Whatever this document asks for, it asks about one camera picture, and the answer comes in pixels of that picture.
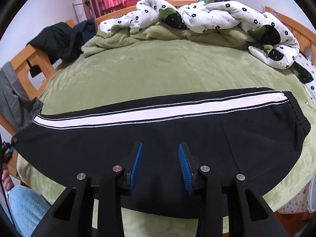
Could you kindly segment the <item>person's left hand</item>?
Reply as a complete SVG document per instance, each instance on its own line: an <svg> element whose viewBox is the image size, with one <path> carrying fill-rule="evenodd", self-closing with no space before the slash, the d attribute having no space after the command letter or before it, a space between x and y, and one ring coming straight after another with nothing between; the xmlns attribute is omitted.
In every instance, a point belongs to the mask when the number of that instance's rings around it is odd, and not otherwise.
<svg viewBox="0 0 316 237"><path fill-rule="evenodd" d="M14 183L12 182L8 166L6 164L3 164L2 183L7 190L11 190L14 187Z"/></svg>

